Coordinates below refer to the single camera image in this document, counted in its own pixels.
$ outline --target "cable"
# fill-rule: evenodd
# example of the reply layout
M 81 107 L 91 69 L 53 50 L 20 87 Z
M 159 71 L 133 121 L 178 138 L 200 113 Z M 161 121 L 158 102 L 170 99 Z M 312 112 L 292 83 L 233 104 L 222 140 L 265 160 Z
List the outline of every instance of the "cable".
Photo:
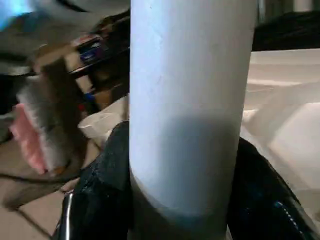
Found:
M 9 179 L 15 182 L 24 182 L 29 184 L 65 184 L 71 180 L 79 178 L 82 172 L 86 170 L 88 167 L 89 166 L 81 169 L 78 173 L 74 173 L 70 176 L 55 178 L 55 179 L 28 178 L 28 177 L 8 174 L 4 172 L 0 172 L 0 179 Z

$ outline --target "white cylindrical post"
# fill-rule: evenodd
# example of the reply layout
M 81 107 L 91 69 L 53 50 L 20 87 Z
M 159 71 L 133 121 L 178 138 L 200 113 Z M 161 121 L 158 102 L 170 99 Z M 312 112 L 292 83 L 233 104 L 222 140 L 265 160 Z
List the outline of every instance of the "white cylindrical post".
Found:
M 256 14 L 256 0 L 131 1 L 137 239 L 224 239 Z
M 307 12 L 313 8 L 313 0 L 294 0 L 293 9 L 295 12 Z

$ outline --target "cloth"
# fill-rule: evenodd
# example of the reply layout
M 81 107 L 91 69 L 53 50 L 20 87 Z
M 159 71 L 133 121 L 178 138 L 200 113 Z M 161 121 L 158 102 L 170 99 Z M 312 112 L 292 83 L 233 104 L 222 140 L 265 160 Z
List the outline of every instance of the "cloth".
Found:
M 14 139 L 18 142 L 24 159 L 37 173 L 46 172 L 44 155 L 41 150 L 39 135 L 31 125 L 22 103 L 15 106 L 15 120 L 10 126 Z

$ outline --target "black shiny material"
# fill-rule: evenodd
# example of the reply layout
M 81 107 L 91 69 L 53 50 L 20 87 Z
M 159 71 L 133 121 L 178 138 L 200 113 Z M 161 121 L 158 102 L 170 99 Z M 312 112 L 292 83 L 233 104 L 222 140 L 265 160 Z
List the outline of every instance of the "black shiny material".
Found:
M 256 148 L 240 139 L 227 223 L 234 240 L 319 240 L 285 181 Z
M 120 123 L 104 150 L 63 201 L 59 240 L 127 240 L 132 219 L 129 123 Z

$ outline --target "tile floor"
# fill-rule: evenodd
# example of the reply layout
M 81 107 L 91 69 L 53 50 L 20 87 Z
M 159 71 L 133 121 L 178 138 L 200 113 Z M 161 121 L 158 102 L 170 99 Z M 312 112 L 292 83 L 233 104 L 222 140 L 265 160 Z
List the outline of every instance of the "tile floor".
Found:
M 98 154 L 97 149 L 88 145 L 86 162 Z M 0 144 L 0 171 L 15 173 L 25 167 L 18 145 L 14 140 Z M 10 181 L 0 179 L 0 201 L 10 188 Z M 63 194 L 55 192 L 22 207 L 39 225 L 53 233 L 61 214 Z M 0 239 L 3 240 L 45 240 L 37 230 L 16 213 L 0 206 Z

